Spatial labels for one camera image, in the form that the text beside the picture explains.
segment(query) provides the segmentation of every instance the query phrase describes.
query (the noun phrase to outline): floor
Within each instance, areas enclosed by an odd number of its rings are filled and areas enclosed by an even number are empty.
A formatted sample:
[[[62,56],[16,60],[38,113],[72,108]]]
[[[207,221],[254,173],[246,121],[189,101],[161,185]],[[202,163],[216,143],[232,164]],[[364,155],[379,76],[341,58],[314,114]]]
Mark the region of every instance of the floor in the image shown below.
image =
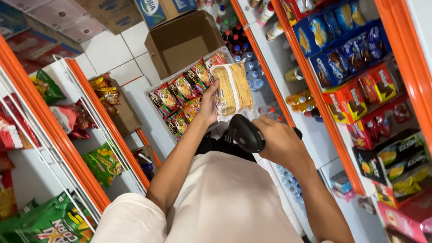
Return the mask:
[[[88,79],[109,72],[110,76],[118,81],[143,123],[144,134],[163,161],[175,146],[175,142],[162,124],[153,105],[145,98],[147,89],[161,83],[144,45],[147,33],[148,29],[144,22],[120,35],[105,31],[81,44],[85,53],[78,56],[76,61]],[[211,137],[219,138],[227,128],[227,123],[219,125],[211,131]],[[131,148],[142,145],[136,134],[125,137],[125,141]],[[270,164],[258,155],[256,159],[258,164],[269,172],[280,194],[286,215],[297,232],[303,236],[303,229]]]

